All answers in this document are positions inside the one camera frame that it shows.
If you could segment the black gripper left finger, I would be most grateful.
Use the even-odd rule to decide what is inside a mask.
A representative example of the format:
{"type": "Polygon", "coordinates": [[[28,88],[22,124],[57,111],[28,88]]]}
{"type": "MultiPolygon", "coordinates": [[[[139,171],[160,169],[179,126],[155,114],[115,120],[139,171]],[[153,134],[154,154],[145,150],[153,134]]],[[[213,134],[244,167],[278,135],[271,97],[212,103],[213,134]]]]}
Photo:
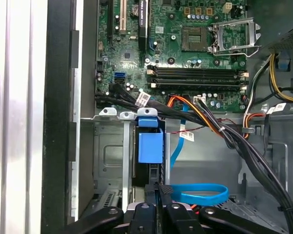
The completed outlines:
{"type": "Polygon", "coordinates": [[[65,226],[62,234],[155,234],[157,184],[146,185],[145,200],[130,203],[127,210],[109,206],[65,226]]]}

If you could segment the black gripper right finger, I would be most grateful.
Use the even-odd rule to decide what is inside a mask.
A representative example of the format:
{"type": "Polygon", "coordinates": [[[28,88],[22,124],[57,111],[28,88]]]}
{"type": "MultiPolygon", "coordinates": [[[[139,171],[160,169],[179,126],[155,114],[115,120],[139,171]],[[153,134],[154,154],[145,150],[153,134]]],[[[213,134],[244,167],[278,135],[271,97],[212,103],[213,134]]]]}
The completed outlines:
{"type": "Polygon", "coordinates": [[[159,186],[164,234],[285,234],[220,184],[159,186]]]}

